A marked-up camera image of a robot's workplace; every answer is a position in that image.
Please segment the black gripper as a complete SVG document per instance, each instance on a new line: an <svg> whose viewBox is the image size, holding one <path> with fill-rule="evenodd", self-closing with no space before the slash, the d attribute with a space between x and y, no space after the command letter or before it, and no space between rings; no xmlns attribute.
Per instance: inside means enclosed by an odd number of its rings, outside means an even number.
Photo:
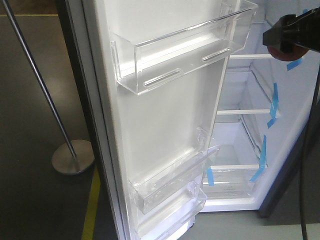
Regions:
<svg viewBox="0 0 320 240"><path fill-rule="evenodd" d="M293 53L296 47L319 52L320 9L282 16L262 34L262 44L281 53Z"/></svg>

